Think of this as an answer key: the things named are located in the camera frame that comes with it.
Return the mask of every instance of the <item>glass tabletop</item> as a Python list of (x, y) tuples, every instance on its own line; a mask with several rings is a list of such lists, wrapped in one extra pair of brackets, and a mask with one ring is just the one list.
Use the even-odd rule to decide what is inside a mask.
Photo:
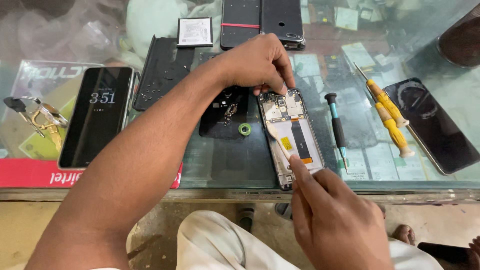
[[(195, 49), (192, 69), (204, 53), (222, 52), (221, 0), (159, 2), (149, 7), (137, 0), (13, 4), (0, 14), (0, 33), (11, 37), (0, 44), (0, 98), (39, 97), (68, 118), (84, 69), (114, 64), (141, 70), (152, 35), (176, 37), (179, 17), (212, 17), (214, 46)], [(437, 49), (438, 36), (477, 4), (474, 0), (300, 1), (305, 50), (288, 51), (297, 88), (305, 100), (326, 166), (351, 188), (480, 188), (479, 163), (442, 176), (406, 128), (401, 131), (416, 154), (399, 158), (398, 149), (372, 107), (364, 79), (348, 63), (352, 49), (365, 51), (377, 66), (365, 72), (380, 87), (418, 77), (480, 149), (480, 122), (475, 120), (480, 116), (480, 106), (476, 106), (480, 100), (480, 69), (457, 67)], [(161, 16), (163, 10), (170, 15)], [(151, 15), (161, 19), (147, 20), (153, 18)], [(333, 139), (331, 115), (324, 99), (330, 92), (338, 96), (349, 175), (339, 162)], [(140, 114), (132, 110), (131, 119)], [(53, 143), (35, 135), (3, 104), (0, 117), (0, 157), (57, 158)], [(202, 137), (197, 125), (183, 158), (180, 188), (278, 189), (253, 95), (249, 96), (247, 123), (252, 133), (241, 141)]]

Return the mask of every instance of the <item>teal screwdriver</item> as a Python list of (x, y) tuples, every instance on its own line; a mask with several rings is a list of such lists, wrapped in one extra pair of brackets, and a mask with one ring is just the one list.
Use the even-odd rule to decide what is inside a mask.
[(342, 122), (336, 113), (335, 98), (336, 93), (325, 95), (328, 106), (330, 106), (330, 112), (332, 113), (333, 135), (335, 136), (336, 147), (338, 148), (338, 151), (340, 151), (340, 156), (343, 159), (343, 164), (345, 165), (345, 170), (348, 174), (347, 152), (345, 148), (347, 144), (345, 143), (345, 136), (343, 135)]

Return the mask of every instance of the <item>keychain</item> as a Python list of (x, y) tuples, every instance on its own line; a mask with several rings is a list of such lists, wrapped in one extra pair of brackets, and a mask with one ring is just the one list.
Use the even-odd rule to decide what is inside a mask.
[[(30, 99), (33, 100), (36, 104), (38, 104), (35, 112), (27, 112), (25, 109), (25, 104), (21, 101), (22, 99)], [(5, 98), (3, 102), (5, 103), (5, 105), (7, 105), (7, 107), (18, 112), (22, 116), (22, 118), (27, 123), (29, 123), (40, 136), (42, 136), (42, 138), (45, 138), (45, 135), (40, 130), (47, 130), (48, 133), (50, 133), (50, 137), (52, 138), (53, 143), (55, 144), (55, 148), (58, 152), (60, 152), (62, 140), (58, 127), (67, 128), (68, 121), (60, 114), (60, 112), (56, 108), (54, 108), (50, 104), (41, 102), (38, 98), (32, 97), (8, 97)], [(48, 124), (43, 125), (36, 122), (36, 118), (40, 114), (43, 114), (45, 116)]]

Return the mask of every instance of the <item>red rubber band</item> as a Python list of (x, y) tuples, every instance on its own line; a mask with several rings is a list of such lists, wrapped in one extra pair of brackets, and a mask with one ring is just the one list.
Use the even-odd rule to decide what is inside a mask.
[(260, 25), (242, 25), (242, 24), (220, 24), (221, 26), (236, 26), (236, 27), (246, 27), (246, 28), (260, 28)]

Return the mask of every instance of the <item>black screwdriver handle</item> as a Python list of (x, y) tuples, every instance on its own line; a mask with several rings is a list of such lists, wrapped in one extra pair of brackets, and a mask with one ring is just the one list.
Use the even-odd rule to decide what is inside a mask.
[(325, 95), (325, 99), (327, 100), (328, 104), (335, 103), (336, 93), (329, 93)]
[(336, 147), (347, 147), (345, 136), (343, 135), (342, 122), (340, 118), (332, 118), (333, 135), (335, 136)]
[(7, 97), (3, 99), (3, 103), (7, 105), (8, 108), (15, 110), (16, 112), (26, 112), (25, 103), (19, 99), (14, 99), (13, 97)]

